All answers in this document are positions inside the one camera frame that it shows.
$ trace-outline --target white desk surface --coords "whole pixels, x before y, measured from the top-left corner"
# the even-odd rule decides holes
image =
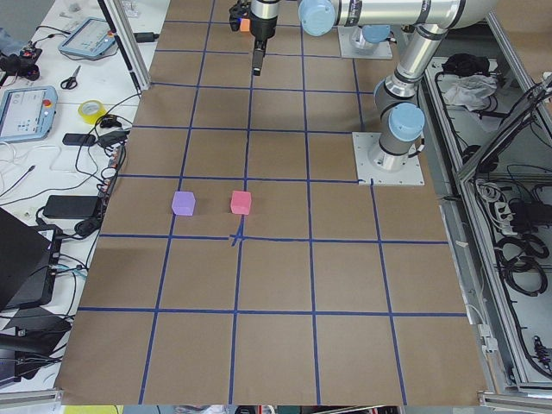
[[[141,11],[141,16],[129,19],[133,30],[136,32],[153,31],[159,33],[165,20],[169,3],[170,0],[139,0],[138,9]],[[67,12],[65,3],[62,0],[57,0],[48,12],[42,25],[71,29],[79,21],[88,16],[102,17],[101,10],[92,0],[85,2],[85,8],[79,16],[75,16],[75,19],[60,16],[62,12]],[[35,33],[33,40],[38,40],[51,33],[55,32],[51,29],[40,28]],[[38,45],[43,49],[42,56],[37,62],[41,69],[41,77],[39,79],[35,82],[18,79],[14,84],[0,89],[1,98],[3,93],[10,89],[52,85],[59,96],[56,116],[47,138],[42,141],[22,142],[13,145],[18,157],[15,164],[0,161],[0,193],[3,189],[9,188],[31,166],[35,166],[35,169],[13,191],[0,199],[0,206],[28,225],[35,225],[35,212],[46,203],[47,198],[51,194],[97,194],[97,181],[95,179],[86,180],[84,174],[75,170],[74,163],[78,147],[67,147],[61,142],[65,133],[87,133],[91,129],[91,125],[85,123],[78,115],[78,106],[86,100],[98,99],[109,109],[111,105],[135,94],[134,85],[120,52],[115,56],[98,61],[72,61],[61,55],[58,51],[57,47],[63,39],[61,36],[55,36],[52,39],[40,42]],[[155,47],[156,43],[139,45],[147,67],[151,65]],[[73,91],[61,90],[60,82],[69,77],[78,65],[82,66],[78,74],[78,87]],[[117,107],[114,113],[132,121],[135,117],[138,103],[139,99],[133,98],[124,105]],[[93,147],[91,154],[101,171],[107,165],[107,157],[104,151],[99,147]],[[11,148],[0,145],[0,160],[10,160],[11,157]],[[94,163],[88,156],[86,148],[81,152],[78,165],[81,170],[91,173],[95,171]],[[78,185],[83,181],[85,182],[74,190],[48,191],[29,200],[8,204],[11,201],[32,196],[48,188],[67,188]],[[47,223],[54,223],[63,230],[71,232],[77,221],[55,220],[51,222],[47,221]],[[88,237],[84,241],[64,241],[61,253],[84,261],[95,241],[95,235]],[[70,266],[74,262],[72,263],[64,259],[60,260],[60,264]],[[52,313],[74,314],[78,307],[84,284],[84,279],[78,276],[75,300],[72,308],[69,310],[68,306],[71,303],[73,295],[74,280],[70,273],[59,276],[55,281],[52,301],[50,304],[44,306],[44,308]],[[14,311],[6,312],[3,313],[3,316],[9,317],[14,314]],[[5,326],[7,322],[7,320],[0,320],[0,328]],[[68,334],[62,339],[61,343],[66,342],[67,337]],[[60,356],[62,353],[63,351],[59,351],[53,356]],[[20,383],[3,387],[0,389],[0,392],[29,392],[51,389],[53,388],[53,383],[59,369],[60,364],[42,368],[31,380],[23,379]]]

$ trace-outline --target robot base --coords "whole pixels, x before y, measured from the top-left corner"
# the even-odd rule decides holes
[[[390,60],[393,59],[393,53],[388,41],[382,41],[375,49],[362,50],[354,47],[351,44],[351,34],[356,27],[345,28],[340,26],[337,28],[339,33],[339,46],[342,51],[342,58],[355,58],[355,59],[381,59]]]
[[[386,172],[376,167],[368,159],[368,151],[378,145],[380,133],[354,132],[354,159],[359,185],[424,185],[422,168],[417,157],[409,158],[405,166],[397,172]]]

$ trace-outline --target purple cube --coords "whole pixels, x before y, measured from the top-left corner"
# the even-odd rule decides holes
[[[196,198],[191,191],[176,191],[172,199],[172,211],[177,216],[193,216]]]

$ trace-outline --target gray floor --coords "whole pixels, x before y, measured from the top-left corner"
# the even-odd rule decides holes
[[[0,0],[0,28],[21,41],[29,40],[54,0]]]

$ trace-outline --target device screen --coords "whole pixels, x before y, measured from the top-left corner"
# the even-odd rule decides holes
[[[45,94],[43,89],[10,92],[2,117],[0,138],[37,132]]]
[[[110,30],[107,22],[90,20],[66,44],[66,47],[93,53]]]

